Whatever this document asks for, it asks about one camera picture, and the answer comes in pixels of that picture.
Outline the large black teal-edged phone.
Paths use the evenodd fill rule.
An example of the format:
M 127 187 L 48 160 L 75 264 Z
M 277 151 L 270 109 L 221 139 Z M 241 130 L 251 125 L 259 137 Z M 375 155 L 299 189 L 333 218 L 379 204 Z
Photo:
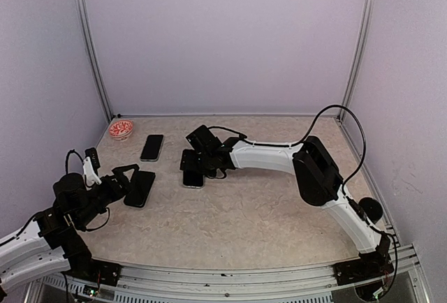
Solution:
M 140 160 L 143 162 L 157 161 L 161 153 L 163 141 L 164 135 L 148 135 L 140 154 Z

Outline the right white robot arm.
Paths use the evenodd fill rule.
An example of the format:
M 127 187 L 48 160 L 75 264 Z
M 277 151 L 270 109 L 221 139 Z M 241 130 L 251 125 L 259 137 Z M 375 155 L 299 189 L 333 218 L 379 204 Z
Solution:
M 361 276 L 371 278 L 390 264 L 390 235 L 376 226 L 383 216 L 382 206 L 370 197 L 353 199 L 337 164 L 318 137 L 307 135 L 296 143 L 261 143 L 234 132 L 220 141 L 202 125 L 186 139 L 191 148 L 182 153 L 182 171 L 210 179 L 218 172 L 248 168 L 294 175 L 302 200 L 328 211 L 355 244 Z

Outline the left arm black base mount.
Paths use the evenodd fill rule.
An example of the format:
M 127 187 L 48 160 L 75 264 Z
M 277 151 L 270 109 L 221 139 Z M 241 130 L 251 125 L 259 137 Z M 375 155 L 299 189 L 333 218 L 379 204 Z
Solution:
M 122 271 L 120 264 L 95 259 L 89 249 L 70 251 L 64 257 L 70 265 L 64 274 L 97 285 L 117 286 Z

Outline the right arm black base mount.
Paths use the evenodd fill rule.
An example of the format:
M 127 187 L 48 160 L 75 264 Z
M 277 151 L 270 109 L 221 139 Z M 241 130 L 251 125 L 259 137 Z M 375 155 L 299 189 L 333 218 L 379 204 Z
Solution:
M 394 272 L 389 254 L 389 243 L 380 244 L 371 253 L 360 253 L 359 257 L 335 263 L 333 269 L 338 286 L 375 279 Z

